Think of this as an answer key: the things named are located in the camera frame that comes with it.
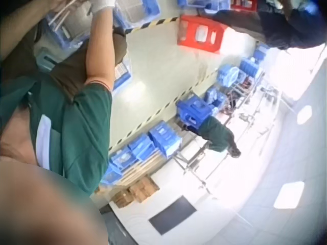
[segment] dark pants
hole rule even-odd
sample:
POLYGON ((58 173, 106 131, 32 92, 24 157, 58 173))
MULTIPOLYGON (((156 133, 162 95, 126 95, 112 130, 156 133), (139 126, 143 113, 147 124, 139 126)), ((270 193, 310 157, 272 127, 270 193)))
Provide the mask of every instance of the dark pants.
POLYGON ((212 18, 237 32, 246 33, 260 42, 265 43, 266 41, 257 13, 221 10, 212 18))
MULTIPOLYGON (((113 45, 115 52, 115 64, 119 64, 127 52, 126 37, 113 33, 113 45)), ((36 27, 31 29, 20 41, 17 47, 2 62, 2 81, 15 79, 38 73, 36 59, 34 57, 34 37, 36 27)), ((63 91, 72 98, 86 81, 86 51, 88 41, 71 56, 57 64, 50 72, 54 80, 62 87, 63 91)))

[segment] plastic container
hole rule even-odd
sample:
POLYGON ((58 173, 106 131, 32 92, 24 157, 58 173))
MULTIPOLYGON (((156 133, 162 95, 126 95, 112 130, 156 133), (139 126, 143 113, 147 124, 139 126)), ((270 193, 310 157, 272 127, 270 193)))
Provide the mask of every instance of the plastic container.
POLYGON ((260 68, 258 64, 255 64, 253 61, 249 59, 242 59, 240 70, 245 72, 247 75, 253 78, 257 78, 260 74, 260 68))
POLYGON ((153 141, 144 133, 130 142, 128 148, 139 161, 147 161, 156 150, 153 141))
POLYGON ((217 99, 217 89, 215 86, 211 86, 206 92, 204 96, 204 101, 208 104, 212 104, 213 101, 217 99))
POLYGON ((121 170, 115 165, 109 163, 109 167, 100 183, 103 185, 113 185, 120 180, 122 176, 123 173, 121 170))
POLYGON ((122 172, 134 165, 137 162, 137 158, 133 155, 130 148, 127 146, 111 155, 110 161, 119 168, 122 172))
POLYGON ((178 45, 219 53, 227 26, 211 19, 182 15, 179 23, 178 45))
POLYGON ((217 82, 225 87, 230 87, 238 78, 239 69, 232 65, 222 65, 219 67, 217 82))
POLYGON ((123 58, 123 61, 115 67, 114 73, 116 80, 114 82, 113 92, 117 92, 118 89, 122 88, 123 85, 126 85, 132 80, 132 72, 128 54, 123 58))
POLYGON ((207 0, 177 0, 180 7, 205 8, 207 0))
POLYGON ((48 31, 55 39, 55 41, 64 49, 79 48, 83 41, 90 36, 90 28, 92 22, 92 15, 87 15, 91 7, 89 1, 83 3, 76 11, 71 13, 64 21, 62 26, 53 31, 54 27, 58 23, 58 20, 49 26, 50 20, 55 14, 51 13, 45 17, 46 27, 48 31))
POLYGON ((184 124, 199 129, 211 115, 211 109, 203 99, 193 95, 188 100, 177 102, 177 113, 184 124))
POLYGON ((218 8, 219 10, 230 10, 230 0, 220 0, 218 8))
POLYGON ((215 107, 214 105, 209 105, 210 106, 210 108, 211 108, 211 115, 212 116, 216 116, 218 113, 219 113, 219 108, 218 107, 215 107))
POLYGON ((50 53, 50 51, 42 47, 36 56, 36 63, 40 70, 44 72, 51 71, 60 60, 50 53))
POLYGON ((256 12, 258 0, 231 0, 230 7, 236 11, 256 12))
POLYGON ((265 59, 266 55, 267 55, 267 51, 270 49, 269 46, 261 43, 254 51, 253 53, 253 57, 261 62, 265 59))
POLYGON ((247 77, 247 74, 244 71, 240 70, 239 75, 236 79, 236 82, 238 84, 242 84, 242 83, 244 83, 246 77, 247 77))
POLYGON ((116 0, 115 21, 124 29, 139 27, 160 15, 157 0, 116 0))
POLYGON ((164 121, 158 123, 149 131, 149 136, 154 145, 159 148, 161 153, 168 159, 180 147, 182 138, 164 121))

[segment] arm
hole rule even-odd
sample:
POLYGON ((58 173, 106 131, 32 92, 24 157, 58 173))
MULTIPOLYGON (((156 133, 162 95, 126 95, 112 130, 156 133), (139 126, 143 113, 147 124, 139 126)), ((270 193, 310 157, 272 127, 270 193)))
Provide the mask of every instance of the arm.
POLYGON ((112 40, 112 6, 113 0, 93 0, 96 4, 105 2, 105 8, 94 13, 91 36, 86 54, 87 83, 98 82, 113 89, 114 49, 112 40))
POLYGON ((286 16, 286 19, 288 19, 292 13, 293 6, 291 3, 291 0, 278 0, 281 5, 283 6, 283 11, 286 16))
POLYGON ((25 34, 65 0, 33 0, 1 22, 1 60, 13 51, 25 34))

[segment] wooden pallet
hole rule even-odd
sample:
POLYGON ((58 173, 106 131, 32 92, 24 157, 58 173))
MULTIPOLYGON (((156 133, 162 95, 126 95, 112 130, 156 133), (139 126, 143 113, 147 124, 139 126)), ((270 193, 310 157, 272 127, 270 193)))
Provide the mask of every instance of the wooden pallet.
POLYGON ((123 177, 115 185, 128 187, 163 161, 165 161, 165 159, 162 154, 159 151, 156 151, 146 162, 137 162, 128 168, 124 172, 123 177))

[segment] cardboard box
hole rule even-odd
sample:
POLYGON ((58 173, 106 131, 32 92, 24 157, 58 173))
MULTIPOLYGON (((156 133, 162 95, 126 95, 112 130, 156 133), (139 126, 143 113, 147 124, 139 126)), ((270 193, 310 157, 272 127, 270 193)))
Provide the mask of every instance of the cardboard box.
POLYGON ((134 197, 129 190, 121 190, 111 199, 119 208, 124 208, 134 201, 134 197))
POLYGON ((145 176, 129 188, 129 191, 139 203, 152 196, 159 187, 149 177, 145 176))

